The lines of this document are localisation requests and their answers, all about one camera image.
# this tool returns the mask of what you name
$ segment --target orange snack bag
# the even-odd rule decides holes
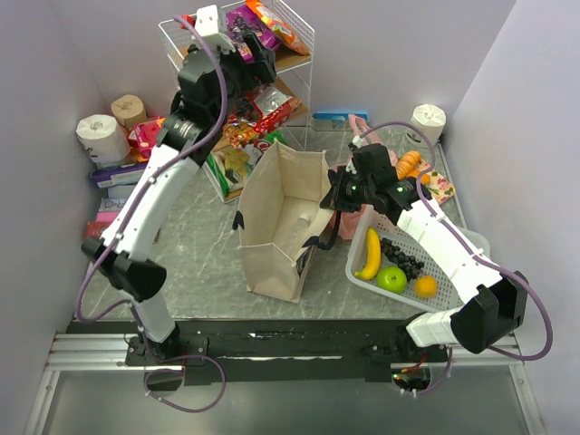
[[[300,40],[298,34],[284,22],[272,9],[257,0],[246,0],[246,5],[256,14],[262,23],[282,40],[284,45],[299,54],[308,54],[308,47]]]

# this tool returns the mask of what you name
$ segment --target marble countertop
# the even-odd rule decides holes
[[[326,150],[331,166],[350,155],[351,131],[293,127],[282,132],[289,142],[294,136],[303,143],[306,136],[306,149]],[[380,136],[399,156],[417,149],[400,131],[385,130]],[[436,170],[449,175],[440,147]],[[456,225],[465,225],[457,197],[442,208]],[[168,270],[162,292],[174,318],[406,318],[419,312],[352,284],[344,273],[350,242],[341,239],[332,250],[315,253],[299,304],[249,293],[237,252],[239,234],[231,231],[236,210],[237,201],[223,204],[202,170],[175,202],[151,251],[151,259]],[[87,289],[83,312],[95,315],[119,298],[106,278],[97,275]],[[106,319],[127,320],[131,313],[120,307]]]

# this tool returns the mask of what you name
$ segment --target green apple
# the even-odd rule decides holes
[[[384,267],[377,275],[377,285],[383,290],[400,295],[407,288],[407,276],[398,267]]]

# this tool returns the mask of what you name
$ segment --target banana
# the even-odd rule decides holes
[[[366,266],[360,272],[355,272],[357,278],[369,281],[376,277],[381,268],[381,240],[374,228],[366,230]]]

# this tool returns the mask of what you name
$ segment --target white wall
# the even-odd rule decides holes
[[[175,91],[157,23],[228,0],[51,0],[108,102],[126,92],[164,113]],[[287,0],[316,31],[315,110],[407,120],[457,109],[514,0]],[[145,61],[145,71],[135,72]]]
[[[93,209],[77,121],[103,101],[45,0],[0,4],[0,421],[22,433],[86,262]]]
[[[469,225],[521,270],[554,323],[554,348],[527,364],[550,434],[580,433],[580,4],[519,0],[451,121],[449,164]],[[528,304],[524,353],[544,342]]]

